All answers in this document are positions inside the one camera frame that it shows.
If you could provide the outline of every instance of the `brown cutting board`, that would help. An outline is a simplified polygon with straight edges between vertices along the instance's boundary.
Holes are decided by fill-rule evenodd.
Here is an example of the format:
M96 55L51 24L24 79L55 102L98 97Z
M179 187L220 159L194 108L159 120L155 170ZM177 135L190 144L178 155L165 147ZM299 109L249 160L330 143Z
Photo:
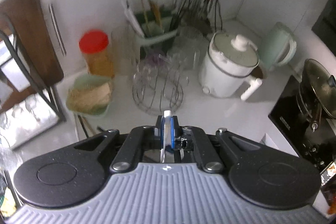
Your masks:
M0 13L6 13L18 33L38 74L47 86L64 77L43 18L40 0L4 0Z

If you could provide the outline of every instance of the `gray ribbed plate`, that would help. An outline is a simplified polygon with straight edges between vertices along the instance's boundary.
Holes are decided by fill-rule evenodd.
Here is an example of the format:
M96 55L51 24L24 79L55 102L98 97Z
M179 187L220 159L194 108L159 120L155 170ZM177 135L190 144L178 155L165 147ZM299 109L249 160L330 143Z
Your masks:
M221 175L200 171L196 164L145 164L113 175L105 188L78 206L47 210L24 205L6 223L327 223L311 206L273 211L235 194Z

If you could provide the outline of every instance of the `pot lid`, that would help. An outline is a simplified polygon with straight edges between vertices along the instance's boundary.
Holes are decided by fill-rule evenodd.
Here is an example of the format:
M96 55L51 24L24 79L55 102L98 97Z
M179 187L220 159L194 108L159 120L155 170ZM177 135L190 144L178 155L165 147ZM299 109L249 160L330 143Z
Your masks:
M234 36L218 33L213 38L215 50L223 53L231 62L243 67L255 67L259 62L258 54L251 44L253 44L251 40L240 34Z
M330 117L336 118L335 78L314 59L307 59L304 66L311 87L322 107Z

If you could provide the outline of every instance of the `lid knob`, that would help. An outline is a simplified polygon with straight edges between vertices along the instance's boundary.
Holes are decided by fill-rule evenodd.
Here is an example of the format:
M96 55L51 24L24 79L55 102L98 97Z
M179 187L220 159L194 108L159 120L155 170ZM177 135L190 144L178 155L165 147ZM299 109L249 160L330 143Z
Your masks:
M238 34L236 38L231 40L231 45L236 50L240 52L245 52L247 50L247 46L249 45L250 40L246 37L242 36L241 34Z

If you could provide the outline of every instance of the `orange object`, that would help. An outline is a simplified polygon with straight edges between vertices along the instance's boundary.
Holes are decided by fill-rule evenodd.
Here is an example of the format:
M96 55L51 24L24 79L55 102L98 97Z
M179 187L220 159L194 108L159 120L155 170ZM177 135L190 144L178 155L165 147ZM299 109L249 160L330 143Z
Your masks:
M101 30L88 31L79 41L79 48L90 74L114 77L112 55L108 45L109 38Z

